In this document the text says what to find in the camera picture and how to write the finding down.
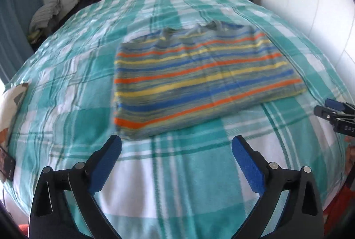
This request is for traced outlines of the person's right hand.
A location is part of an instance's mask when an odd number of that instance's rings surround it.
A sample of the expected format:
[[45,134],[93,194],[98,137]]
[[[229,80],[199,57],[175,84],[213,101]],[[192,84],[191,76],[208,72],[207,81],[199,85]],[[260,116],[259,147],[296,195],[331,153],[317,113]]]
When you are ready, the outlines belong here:
[[355,160],[354,137],[346,136],[345,142],[347,143],[347,149],[345,153],[345,174],[349,175]]

